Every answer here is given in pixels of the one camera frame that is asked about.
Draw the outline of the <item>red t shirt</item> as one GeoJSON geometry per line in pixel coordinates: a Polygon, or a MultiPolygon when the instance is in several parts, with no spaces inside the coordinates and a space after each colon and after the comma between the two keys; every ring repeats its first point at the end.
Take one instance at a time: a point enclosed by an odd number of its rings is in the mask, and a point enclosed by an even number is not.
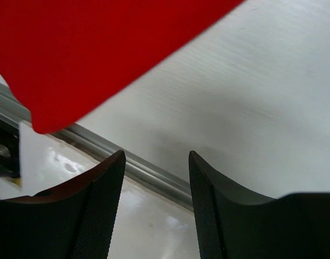
{"type": "Polygon", "coordinates": [[[40,134],[70,126],[239,1],[0,1],[0,75],[40,134]]]}

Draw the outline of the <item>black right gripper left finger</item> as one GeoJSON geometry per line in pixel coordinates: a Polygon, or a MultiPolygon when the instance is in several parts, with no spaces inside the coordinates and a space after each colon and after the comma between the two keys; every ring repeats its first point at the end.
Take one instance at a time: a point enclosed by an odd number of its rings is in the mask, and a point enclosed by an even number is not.
{"type": "Polygon", "coordinates": [[[0,200],[0,258],[106,258],[125,166],[117,151],[34,196],[0,200]]]}

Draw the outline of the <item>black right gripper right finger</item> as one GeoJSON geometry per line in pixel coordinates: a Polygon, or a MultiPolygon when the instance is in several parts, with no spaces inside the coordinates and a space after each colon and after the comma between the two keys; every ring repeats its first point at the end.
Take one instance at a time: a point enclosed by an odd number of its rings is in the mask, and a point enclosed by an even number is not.
{"type": "Polygon", "coordinates": [[[330,193],[273,199],[189,153],[201,258],[330,258],[330,193]]]}

